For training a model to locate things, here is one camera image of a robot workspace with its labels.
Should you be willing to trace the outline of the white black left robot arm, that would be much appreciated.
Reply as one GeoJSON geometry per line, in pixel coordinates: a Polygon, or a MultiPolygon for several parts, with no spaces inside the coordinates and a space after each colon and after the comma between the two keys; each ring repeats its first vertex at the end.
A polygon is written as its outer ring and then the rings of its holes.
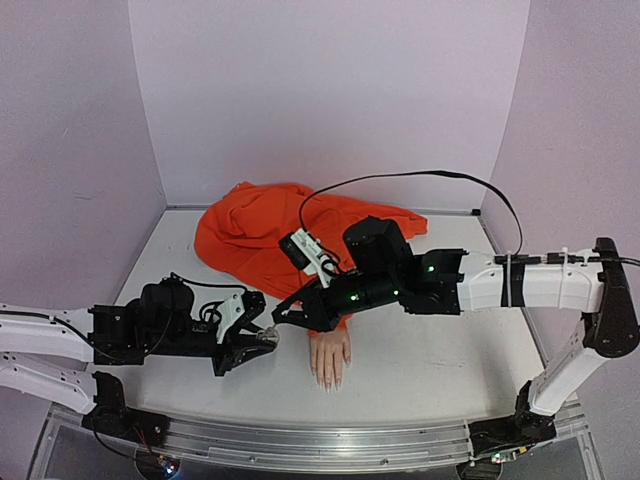
{"type": "Polygon", "coordinates": [[[2,305],[2,359],[14,362],[26,353],[138,366],[152,355],[208,358],[221,377],[275,350],[277,331],[254,322],[266,307],[262,293],[233,285],[227,298],[207,302],[194,314],[197,285],[171,275],[145,285],[124,306],[29,311],[2,305]]]}

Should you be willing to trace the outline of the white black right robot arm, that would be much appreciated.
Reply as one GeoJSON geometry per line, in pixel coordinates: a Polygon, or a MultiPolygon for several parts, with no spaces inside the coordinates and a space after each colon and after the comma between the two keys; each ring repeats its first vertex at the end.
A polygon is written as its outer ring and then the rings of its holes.
{"type": "Polygon", "coordinates": [[[393,220],[368,217],[343,234],[354,262],[346,273],[304,229],[280,242],[295,267],[313,280],[272,313],[277,324],[330,332],[352,314],[399,304],[412,315],[459,315],[493,308],[576,310],[581,319],[561,352],[529,381],[513,422],[552,418],[601,365],[639,345],[639,322],[615,243],[545,255],[488,255],[464,249],[413,253],[393,220]]]}

